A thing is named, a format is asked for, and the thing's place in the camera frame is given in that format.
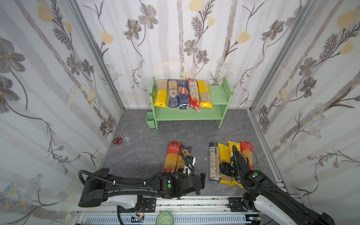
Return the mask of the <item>red white-label spaghetti bag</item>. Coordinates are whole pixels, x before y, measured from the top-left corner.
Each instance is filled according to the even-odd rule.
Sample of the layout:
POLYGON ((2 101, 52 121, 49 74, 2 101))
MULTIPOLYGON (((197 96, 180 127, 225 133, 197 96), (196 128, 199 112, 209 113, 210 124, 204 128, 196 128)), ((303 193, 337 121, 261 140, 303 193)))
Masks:
POLYGON ((200 97, 196 80, 188 79, 189 105, 196 111, 200 111, 200 97))

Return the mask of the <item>yellow Pastatime spaghetti bag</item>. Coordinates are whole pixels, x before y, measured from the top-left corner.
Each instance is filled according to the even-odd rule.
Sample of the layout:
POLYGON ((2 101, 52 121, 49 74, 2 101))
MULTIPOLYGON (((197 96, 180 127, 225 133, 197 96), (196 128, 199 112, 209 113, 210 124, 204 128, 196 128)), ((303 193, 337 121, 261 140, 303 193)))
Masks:
POLYGON ((198 90, 200 97, 200 107, 201 108, 213 108, 210 96, 210 85, 208 82, 203 80, 198 80, 198 90))

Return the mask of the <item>yellow label spaghetti bag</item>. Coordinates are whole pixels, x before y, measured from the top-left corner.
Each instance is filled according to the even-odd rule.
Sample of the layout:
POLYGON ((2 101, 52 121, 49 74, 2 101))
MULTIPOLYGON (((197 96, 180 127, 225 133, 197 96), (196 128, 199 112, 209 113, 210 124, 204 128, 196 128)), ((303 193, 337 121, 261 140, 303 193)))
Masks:
POLYGON ((167 108, 167 88, 168 88, 167 80, 156 81, 156 93, 154 100, 155 107, 167 108))

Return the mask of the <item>blue Barilla spaghetti box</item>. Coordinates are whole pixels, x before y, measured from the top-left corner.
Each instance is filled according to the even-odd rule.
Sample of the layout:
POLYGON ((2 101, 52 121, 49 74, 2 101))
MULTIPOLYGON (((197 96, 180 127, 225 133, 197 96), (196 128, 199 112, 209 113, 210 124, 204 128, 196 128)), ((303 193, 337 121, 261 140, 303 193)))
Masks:
POLYGON ((179 108, 181 110, 189 109, 189 87, 187 80, 179 80, 179 108))

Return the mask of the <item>blue portrait spaghetti bag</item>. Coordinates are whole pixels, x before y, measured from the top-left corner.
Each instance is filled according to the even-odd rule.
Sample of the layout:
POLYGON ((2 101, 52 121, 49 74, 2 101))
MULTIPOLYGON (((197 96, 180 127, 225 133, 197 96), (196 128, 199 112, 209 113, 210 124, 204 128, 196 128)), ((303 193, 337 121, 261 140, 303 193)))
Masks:
POLYGON ((168 80, 168 94, 169 102, 168 106, 170 108, 177 108, 179 106, 179 89, 178 89, 178 80, 169 79, 168 80))

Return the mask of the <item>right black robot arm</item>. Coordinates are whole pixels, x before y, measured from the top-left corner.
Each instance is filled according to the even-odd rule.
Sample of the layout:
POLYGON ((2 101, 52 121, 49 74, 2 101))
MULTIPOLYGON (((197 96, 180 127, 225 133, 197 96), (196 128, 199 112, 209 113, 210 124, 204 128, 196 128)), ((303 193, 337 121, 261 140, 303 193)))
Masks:
POLYGON ((334 225, 331 216, 319 214, 277 187, 262 171, 252 170, 247 157, 232 147, 230 163, 220 164, 222 174, 234 178, 246 190, 229 202, 234 212, 262 212, 280 225, 334 225))

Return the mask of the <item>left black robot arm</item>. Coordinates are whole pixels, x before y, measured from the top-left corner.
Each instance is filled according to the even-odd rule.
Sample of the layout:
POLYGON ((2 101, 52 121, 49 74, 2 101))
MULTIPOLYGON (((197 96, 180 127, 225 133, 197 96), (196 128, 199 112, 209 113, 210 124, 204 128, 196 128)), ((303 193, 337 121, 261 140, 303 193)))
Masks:
POLYGON ((117 196, 148 196, 164 199, 180 198, 189 193, 201 194, 205 188, 206 173, 195 174, 191 157, 184 157, 190 173, 157 172, 150 178, 125 178, 109 173, 108 168, 96 172, 80 170, 78 177, 83 184, 79 207, 98 207, 117 196))

